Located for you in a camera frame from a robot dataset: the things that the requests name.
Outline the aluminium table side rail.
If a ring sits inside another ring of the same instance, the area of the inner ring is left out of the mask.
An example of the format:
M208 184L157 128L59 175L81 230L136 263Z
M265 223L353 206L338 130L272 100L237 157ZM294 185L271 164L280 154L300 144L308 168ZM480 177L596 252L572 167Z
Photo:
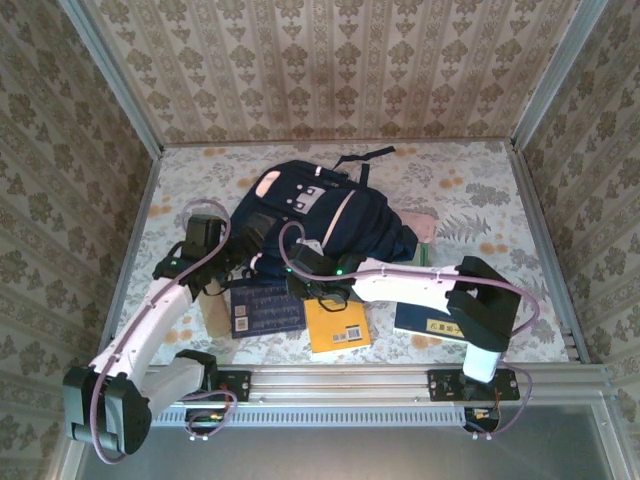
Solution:
M535 186L520 151L511 148L510 162L550 300L571 362L590 364L591 358L545 222Z
M126 299L128 285L135 264L136 255L140 246L146 219L152 203L154 191L157 187L161 161L165 148L159 147L159 153L152 159L149 175L144 192L140 200L137 215L131 231L131 236L120 269L118 281L114 290L109 312L101 335L98 352L101 353L115 338L117 328L122 315L123 305Z

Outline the pink pencil case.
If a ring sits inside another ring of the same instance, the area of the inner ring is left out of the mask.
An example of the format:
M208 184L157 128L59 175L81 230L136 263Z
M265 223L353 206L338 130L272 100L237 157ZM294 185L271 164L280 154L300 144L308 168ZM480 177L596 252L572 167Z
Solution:
M429 214L400 211L403 224L408 226L420 243L431 243L435 237L435 219Z

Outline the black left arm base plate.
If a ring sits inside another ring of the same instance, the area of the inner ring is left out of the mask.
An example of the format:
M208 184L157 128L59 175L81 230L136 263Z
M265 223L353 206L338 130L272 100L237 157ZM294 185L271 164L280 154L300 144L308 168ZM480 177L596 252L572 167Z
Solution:
M211 390L233 392L239 402L248 402L252 372L248 370L219 370L211 383Z

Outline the navy book with QR codes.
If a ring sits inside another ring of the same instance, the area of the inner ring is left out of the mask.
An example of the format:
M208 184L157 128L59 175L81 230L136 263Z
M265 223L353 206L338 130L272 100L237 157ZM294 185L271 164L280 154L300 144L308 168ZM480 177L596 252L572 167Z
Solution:
M303 302L290 296L284 284L236 287L231 290L230 301L234 339L306 328Z

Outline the aluminium upright frame post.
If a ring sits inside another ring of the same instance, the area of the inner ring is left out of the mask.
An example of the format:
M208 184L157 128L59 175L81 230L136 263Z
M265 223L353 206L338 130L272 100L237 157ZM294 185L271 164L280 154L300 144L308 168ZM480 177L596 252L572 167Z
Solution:
M108 45L83 0L59 0L59 3L87 48L91 58L114 93L140 141L153 160L162 156L163 146L136 99L124 71L118 65L113 48Z
M608 2L580 1L511 136L515 147L522 149L531 140Z

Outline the floral table cover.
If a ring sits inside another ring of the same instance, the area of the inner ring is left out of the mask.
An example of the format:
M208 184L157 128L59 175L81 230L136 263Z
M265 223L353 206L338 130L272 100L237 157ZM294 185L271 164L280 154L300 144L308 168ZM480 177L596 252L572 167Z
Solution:
M182 239L182 216L192 201L206 210L214 199L233 211L268 168L305 160L358 178L355 160L367 144L297 143L168 149L146 200L146 218L131 276L119 296L122 320L131 318L148 289L155 265ZM392 153L373 159L369 182L392 208L433 217L429 247L433 266L452 265L467 255L485 260L512 284L538 300L541 314L531 317L522 303L517 321L524 331L513 337L509 362L565 362L569 355L561 322L529 228L511 168L511 155L500 140L487 142L398 143ZM314 354L305 331L233 339L211 338L198 305L170 327L154 363L169 363L183 349L214 354L222 364L302 365L459 363L465 347L453 341L394 331L396 308L374 303L366 308L368 346L334 354Z

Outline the aluminium mounting rail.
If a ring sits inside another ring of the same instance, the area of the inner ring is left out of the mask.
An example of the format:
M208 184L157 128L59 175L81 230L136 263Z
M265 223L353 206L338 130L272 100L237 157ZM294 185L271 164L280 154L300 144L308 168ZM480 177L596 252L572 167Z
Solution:
M439 403L432 372L451 370L453 364L433 365L303 365L224 366L222 371L249 371L246 405L280 406L405 406ZM521 364L509 368L515 378L506 387L471 381L446 404L489 405L498 400L515 405L531 393L539 404L580 404L613 394L602 366L577 363Z

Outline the navy backpack with pink trim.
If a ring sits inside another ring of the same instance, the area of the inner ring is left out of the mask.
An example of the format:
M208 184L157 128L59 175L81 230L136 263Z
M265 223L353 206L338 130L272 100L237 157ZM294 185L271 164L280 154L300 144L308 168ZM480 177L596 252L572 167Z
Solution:
M367 161L393 153L385 147L364 155L340 157L339 164L361 161L360 179L354 181L336 166L326 168L302 160L291 160L267 169L251 187L231 215L231 235L248 227L254 212L274 218L265 241L247 261L256 276L269 282L287 276L279 245L290 249L299 234L290 229L279 237L283 226L299 222L306 239L320 242L326 256L338 260L344 254L360 254L383 262L413 258L418 239L392 210L387 197L368 185Z

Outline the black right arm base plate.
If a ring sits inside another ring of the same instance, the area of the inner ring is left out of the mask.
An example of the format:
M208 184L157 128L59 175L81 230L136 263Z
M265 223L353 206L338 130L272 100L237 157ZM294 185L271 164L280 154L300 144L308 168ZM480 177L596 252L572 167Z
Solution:
M467 378L461 368L429 370L427 380L434 402L516 401L521 397L515 372L510 369L498 369L488 383Z

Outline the navy book with yellow label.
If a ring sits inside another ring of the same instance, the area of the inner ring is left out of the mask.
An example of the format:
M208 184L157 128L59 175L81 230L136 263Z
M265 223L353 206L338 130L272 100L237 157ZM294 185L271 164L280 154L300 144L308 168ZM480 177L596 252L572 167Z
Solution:
M420 305L398 303L394 330L440 340L466 342L464 334L451 315Z

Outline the grey metal panel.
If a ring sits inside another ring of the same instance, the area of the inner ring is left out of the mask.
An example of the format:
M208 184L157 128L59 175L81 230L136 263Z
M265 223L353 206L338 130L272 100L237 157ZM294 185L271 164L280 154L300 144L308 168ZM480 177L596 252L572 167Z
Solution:
M115 466L85 454L75 480L612 480L584 408L529 407L506 433L460 428L229 428L207 442L157 428Z

